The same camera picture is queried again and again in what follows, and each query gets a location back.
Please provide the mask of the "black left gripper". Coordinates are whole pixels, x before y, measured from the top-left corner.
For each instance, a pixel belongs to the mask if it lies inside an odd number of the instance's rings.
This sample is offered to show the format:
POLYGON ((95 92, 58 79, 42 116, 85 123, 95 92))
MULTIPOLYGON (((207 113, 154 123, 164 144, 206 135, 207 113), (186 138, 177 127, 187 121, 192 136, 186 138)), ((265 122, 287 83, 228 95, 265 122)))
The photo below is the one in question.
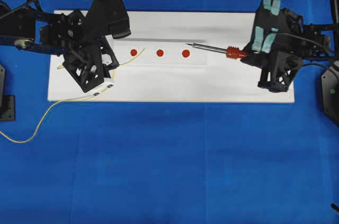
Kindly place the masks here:
POLYGON ((110 78, 114 70, 114 52, 106 36, 86 38, 85 16, 76 9, 68 15, 56 14, 55 20, 42 28, 40 40, 63 51, 63 66, 84 93, 110 78))

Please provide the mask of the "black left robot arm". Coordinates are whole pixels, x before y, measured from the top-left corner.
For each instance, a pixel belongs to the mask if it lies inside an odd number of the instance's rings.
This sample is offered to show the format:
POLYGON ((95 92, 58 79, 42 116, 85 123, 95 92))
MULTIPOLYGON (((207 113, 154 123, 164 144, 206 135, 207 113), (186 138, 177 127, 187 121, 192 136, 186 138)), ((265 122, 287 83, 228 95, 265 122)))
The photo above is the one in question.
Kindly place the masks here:
POLYGON ((119 63, 106 37, 84 39, 84 22, 80 10, 69 15, 51 14, 26 6, 12 13, 7 4, 1 3, 1 45, 63 56, 62 66, 87 93, 110 78, 109 71, 119 63))

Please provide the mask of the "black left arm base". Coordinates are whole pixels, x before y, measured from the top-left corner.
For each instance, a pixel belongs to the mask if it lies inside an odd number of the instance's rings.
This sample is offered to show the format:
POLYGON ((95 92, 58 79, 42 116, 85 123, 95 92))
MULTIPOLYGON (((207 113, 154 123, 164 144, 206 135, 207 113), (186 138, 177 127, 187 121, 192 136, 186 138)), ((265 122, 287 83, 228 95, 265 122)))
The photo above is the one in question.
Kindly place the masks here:
POLYGON ((1 122, 9 122, 9 121, 15 121, 15 96, 14 95, 6 95, 4 93, 5 89, 5 76, 6 76, 6 70, 1 65, 1 73, 0 73, 0 119, 1 122))

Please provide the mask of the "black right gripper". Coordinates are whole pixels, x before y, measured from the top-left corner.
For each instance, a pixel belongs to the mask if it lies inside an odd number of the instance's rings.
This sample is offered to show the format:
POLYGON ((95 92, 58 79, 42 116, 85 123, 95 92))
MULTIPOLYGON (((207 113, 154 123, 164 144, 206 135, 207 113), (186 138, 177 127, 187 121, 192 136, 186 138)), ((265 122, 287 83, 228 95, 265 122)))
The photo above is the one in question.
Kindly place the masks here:
POLYGON ((305 24, 301 15, 281 8, 281 0, 261 0, 249 43, 243 48, 247 53, 270 53, 258 87, 272 93, 287 92, 302 59, 283 50, 301 57, 330 57, 331 38, 324 34, 330 30, 330 24, 305 24))

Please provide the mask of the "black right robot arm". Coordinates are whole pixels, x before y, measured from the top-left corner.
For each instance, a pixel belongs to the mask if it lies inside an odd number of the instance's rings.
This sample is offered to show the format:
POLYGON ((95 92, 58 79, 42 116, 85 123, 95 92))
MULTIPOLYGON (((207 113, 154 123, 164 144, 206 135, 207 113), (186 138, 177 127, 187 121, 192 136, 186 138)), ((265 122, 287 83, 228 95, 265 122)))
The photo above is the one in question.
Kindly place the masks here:
POLYGON ((325 31, 338 30, 338 24, 304 24, 303 17, 280 0, 261 0, 246 56, 241 62, 261 70, 258 87, 273 93, 287 92, 303 61, 338 61, 325 31))

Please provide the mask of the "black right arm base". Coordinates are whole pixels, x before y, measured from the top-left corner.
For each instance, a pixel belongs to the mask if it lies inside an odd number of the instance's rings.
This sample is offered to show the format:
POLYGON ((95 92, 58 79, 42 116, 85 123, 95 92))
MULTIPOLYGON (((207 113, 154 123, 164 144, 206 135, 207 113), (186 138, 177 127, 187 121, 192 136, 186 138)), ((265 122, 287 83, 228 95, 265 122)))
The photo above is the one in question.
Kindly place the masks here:
POLYGON ((321 75, 322 106, 327 117, 338 126, 338 62, 321 75))

